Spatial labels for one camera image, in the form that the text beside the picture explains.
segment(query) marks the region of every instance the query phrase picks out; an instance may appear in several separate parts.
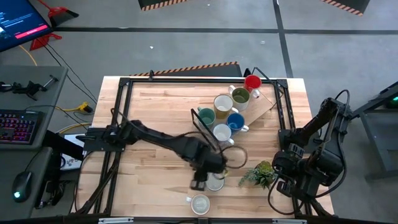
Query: red mug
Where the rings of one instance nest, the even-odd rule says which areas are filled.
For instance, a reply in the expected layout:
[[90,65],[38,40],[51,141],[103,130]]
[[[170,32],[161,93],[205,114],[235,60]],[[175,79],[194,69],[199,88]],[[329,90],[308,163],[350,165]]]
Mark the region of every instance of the red mug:
[[253,97],[259,98],[260,91],[258,88],[261,86],[261,79],[256,75],[248,75],[244,79],[244,86],[243,88],[247,89]]

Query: gray desk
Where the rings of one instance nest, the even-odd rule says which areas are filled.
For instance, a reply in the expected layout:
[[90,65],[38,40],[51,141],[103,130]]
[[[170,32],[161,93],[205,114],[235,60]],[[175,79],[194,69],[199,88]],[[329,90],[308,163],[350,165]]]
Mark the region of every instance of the gray desk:
[[[23,110],[28,106],[34,105],[56,105],[61,92],[67,69],[63,67],[30,67],[30,66],[0,66],[0,81],[5,83],[18,82],[26,86],[28,81],[44,85],[53,75],[59,82],[49,86],[47,92],[38,92],[34,101],[26,95],[16,95],[13,93],[0,93],[0,108],[10,110]],[[44,174],[49,163],[52,149],[43,148],[40,154],[34,159],[29,167],[33,172],[32,193],[29,199],[23,203],[16,203],[12,199],[11,187],[15,176],[24,171],[26,165],[40,149],[47,127],[50,123],[53,107],[37,107],[31,110],[42,111],[45,116],[40,124],[37,138],[31,146],[10,146],[0,144],[0,220],[14,220],[30,218],[35,200],[38,196]]]

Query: wooden tabletop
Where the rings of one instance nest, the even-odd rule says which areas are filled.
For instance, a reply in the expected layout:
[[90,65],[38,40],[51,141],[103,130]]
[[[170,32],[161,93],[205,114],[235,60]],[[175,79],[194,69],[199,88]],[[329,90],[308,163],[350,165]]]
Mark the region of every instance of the wooden tabletop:
[[[105,127],[111,123],[110,109],[114,106],[120,77],[104,77],[93,126]],[[311,120],[310,105],[304,81],[301,78],[287,79],[290,99],[297,127]],[[130,119],[141,120],[148,128],[171,135],[195,130],[190,114],[197,106],[212,107],[215,89],[230,84],[173,84],[173,83],[135,83]],[[263,85],[261,93],[275,103],[274,89]],[[287,128],[289,121],[285,118]],[[267,203],[268,190],[245,185],[239,188],[238,182],[248,168],[255,167],[261,161],[271,162],[279,150],[277,132],[280,129],[277,107],[265,112],[250,126],[248,133],[239,133],[234,137],[237,145],[248,151],[247,164],[238,170],[230,170],[224,187],[212,192],[196,192],[189,189],[193,171],[174,152],[138,141],[126,147],[122,153],[118,180],[113,201],[112,216],[129,217],[197,217],[190,208],[187,197],[205,194],[210,198],[211,208],[206,217],[223,218],[276,218],[287,217],[273,211]],[[98,185],[103,163],[103,152],[94,152],[85,161],[78,186],[78,208],[91,196]],[[320,187],[319,193],[326,191]],[[108,188],[104,192],[101,210],[104,209]],[[284,212],[291,212],[292,199],[278,193],[271,195],[272,204]],[[330,196],[318,201],[326,211],[333,213]]]

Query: floor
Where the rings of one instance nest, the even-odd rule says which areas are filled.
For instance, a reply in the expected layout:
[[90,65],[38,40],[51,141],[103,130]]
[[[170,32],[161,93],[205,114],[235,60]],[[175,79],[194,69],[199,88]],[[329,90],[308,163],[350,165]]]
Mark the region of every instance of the floor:
[[[279,13],[275,14],[273,0],[192,0],[146,12],[132,0],[46,2],[80,13],[79,18],[64,23],[64,27],[137,28],[122,32],[56,32],[63,39],[51,41],[52,47],[94,95],[98,95],[105,75],[238,61],[241,68],[257,66],[270,77],[304,78],[315,115],[323,99],[334,97],[344,88],[350,90],[351,107],[356,109],[397,81],[396,0],[371,1],[363,17],[319,0],[279,0],[276,6],[286,30],[275,19]],[[45,8],[36,1],[33,4],[46,15]],[[307,33],[360,31],[344,35],[326,35],[323,31],[294,34],[292,30],[297,29]],[[45,49],[35,50],[32,55],[39,65],[57,66]],[[32,62],[16,47],[0,54],[0,64]],[[82,101],[89,100],[66,82],[58,105],[72,108]],[[69,124],[73,124],[70,118],[55,113],[50,129],[56,131]],[[397,223],[397,179],[366,182],[364,175],[380,169],[374,160],[376,155],[369,148],[360,120],[352,121],[348,133],[343,144],[348,176],[331,195],[335,213],[343,218]],[[69,200],[55,214],[67,213]]]

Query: rgb keyboard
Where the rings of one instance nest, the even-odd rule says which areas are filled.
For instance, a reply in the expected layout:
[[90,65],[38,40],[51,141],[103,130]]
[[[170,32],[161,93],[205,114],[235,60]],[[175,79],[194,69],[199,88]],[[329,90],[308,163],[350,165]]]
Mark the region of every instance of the rgb keyboard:
[[32,144],[43,113],[0,110],[0,144]]

